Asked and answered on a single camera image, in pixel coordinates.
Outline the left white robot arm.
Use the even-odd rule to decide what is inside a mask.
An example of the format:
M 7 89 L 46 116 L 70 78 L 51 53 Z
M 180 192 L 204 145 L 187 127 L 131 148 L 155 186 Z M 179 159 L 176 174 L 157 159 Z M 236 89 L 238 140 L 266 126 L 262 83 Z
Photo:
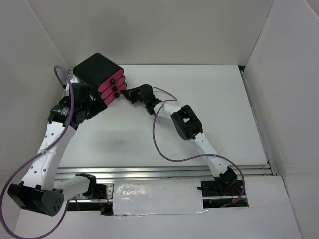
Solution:
M 77 195 L 91 199 L 97 195 L 96 177 L 77 173 L 71 179 L 55 183 L 55 175 L 63 154 L 85 120 L 106 109 L 102 100 L 92 96 L 92 86 L 73 83 L 50 111 L 44 140 L 28 172 L 18 184 L 10 184 L 8 195 L 25 210 L 55 216 L 62 204 Z

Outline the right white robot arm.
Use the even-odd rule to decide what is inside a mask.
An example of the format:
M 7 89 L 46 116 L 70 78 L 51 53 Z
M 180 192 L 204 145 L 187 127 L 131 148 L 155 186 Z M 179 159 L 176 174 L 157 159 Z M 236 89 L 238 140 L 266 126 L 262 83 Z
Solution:
M 154 116 L 152 126 L 153 143 L 162 158 L 170 162 L 185 162 L 203 157 L 216 181 L 218 192 L 222 195 L 228 195 L 233 191 L 234 184 L 238 178 L 233 169 L 228 165 L 230 160 L 219 156 L 211 146 L 204 134 L 202 123 L 189 105 L 177 107 L 168 104 L 169 101 L 176 102 L 176 97 L 173 97 L 171 100 L 161 101 L 155 97 L 152 86 L 148 84 L 128 90 L 121 90 L 121 94 L 132 104 L 136 102 L 145 104 L 147 112 Z M 160 151 L 156 142 L 155 125 L 158 117 L 171 119 L 179 137 L 197 147 L 199 155 L 179 160 L 166 157 Z

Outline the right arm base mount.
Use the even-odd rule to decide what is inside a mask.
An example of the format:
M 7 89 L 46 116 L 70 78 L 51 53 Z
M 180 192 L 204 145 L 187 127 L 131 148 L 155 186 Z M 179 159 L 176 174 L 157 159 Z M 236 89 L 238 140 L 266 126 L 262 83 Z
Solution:
M 201 181 L 201 185 L 197 189 L 202 193 L 205 209 L 248 206 L 245 192 L 239 201 L 234 202 L 243 189 L 242 180 L 238 180 L 228 191 L 220 190 L 215 181 Z

